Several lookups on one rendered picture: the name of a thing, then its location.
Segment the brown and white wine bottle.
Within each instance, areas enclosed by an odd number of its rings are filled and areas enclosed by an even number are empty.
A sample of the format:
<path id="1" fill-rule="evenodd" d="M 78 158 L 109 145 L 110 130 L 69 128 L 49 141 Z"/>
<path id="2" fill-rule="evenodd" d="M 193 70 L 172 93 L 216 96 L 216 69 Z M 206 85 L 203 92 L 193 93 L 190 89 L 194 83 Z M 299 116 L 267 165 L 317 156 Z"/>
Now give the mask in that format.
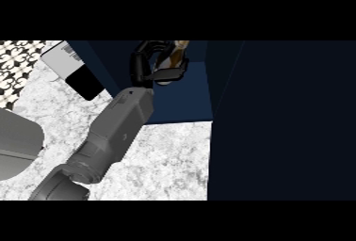
<path id="1" fill-rule="evenodd" d="M 154 81 L 168 86 L 178 81 L 185 72 L 190 59 L 187 58 L 188 40 L 175 40 L 163 49 L 153 68 Z"/>

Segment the grey rounded appliance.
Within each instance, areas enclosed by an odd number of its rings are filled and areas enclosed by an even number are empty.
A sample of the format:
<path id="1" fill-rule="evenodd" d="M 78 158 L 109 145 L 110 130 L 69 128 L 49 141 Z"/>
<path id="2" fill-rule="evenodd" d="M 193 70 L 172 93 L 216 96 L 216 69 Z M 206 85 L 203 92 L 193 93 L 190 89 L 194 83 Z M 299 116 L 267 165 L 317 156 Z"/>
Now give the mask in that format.
<path id="1" fill-rule="evenodd" d="M 0 108 L 0 181 L 15 177 L 33 164 L 44 140 L 41 125 Z"/>

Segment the white and black box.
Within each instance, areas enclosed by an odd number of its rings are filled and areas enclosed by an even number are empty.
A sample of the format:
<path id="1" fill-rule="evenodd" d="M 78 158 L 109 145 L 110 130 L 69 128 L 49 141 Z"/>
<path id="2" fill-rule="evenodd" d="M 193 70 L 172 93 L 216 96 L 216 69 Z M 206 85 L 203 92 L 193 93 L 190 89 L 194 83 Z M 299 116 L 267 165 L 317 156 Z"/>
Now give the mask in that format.
<path id="1" fill-rule="evenodd" d="M 78 91 L 82 97 L 92 101 L 101 94 L 103 86 L 95 74 L 86 67 L 70 43 L 63 40 L 41 56 L 47 65 L 52 68 L 67 85 Z"/>

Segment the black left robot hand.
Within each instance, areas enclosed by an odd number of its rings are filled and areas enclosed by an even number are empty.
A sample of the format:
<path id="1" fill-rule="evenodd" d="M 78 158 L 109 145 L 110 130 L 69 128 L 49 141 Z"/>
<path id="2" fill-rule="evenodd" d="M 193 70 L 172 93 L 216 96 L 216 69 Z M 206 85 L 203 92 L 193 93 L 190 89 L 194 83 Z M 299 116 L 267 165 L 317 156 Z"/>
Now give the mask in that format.
<path id="1" fill-rule="evenodd" d="M 153 88 L 153 68 L 157 57 L 172 43 L 168 40 L 144 40 L 131 55 L 131 81 L 135 87 Z"/>

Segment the dark blue cabinet door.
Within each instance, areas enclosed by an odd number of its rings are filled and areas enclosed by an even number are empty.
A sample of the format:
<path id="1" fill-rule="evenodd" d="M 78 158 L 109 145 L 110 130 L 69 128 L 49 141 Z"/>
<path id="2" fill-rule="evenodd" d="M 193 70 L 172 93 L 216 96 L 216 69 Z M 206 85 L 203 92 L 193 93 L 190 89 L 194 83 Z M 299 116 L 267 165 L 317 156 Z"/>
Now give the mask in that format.
<path id="1" fill-rule="evenodd" d="M 356 41 L 249 41 L 212 126 L 213 200 L 356 200 Z"/>

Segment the dark blue cabinet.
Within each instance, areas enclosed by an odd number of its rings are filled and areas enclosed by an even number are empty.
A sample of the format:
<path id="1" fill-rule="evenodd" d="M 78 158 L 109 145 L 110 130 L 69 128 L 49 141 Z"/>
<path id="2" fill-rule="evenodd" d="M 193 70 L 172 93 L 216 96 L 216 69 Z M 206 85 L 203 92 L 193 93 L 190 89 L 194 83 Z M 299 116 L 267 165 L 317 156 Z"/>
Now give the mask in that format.
<path id="1" fill-rule="evenodd" d="M 132 86 L 131 58 L 135 52 L 156 62 L 168 40 L 72 40 L 73 50 L 101 82 L 117 95 Z M 242 52 L 240 40 L 196 40 L 188 44 L 188 71 L 168 86 L 154 85 L 151 124 L 212 121 Z"/>

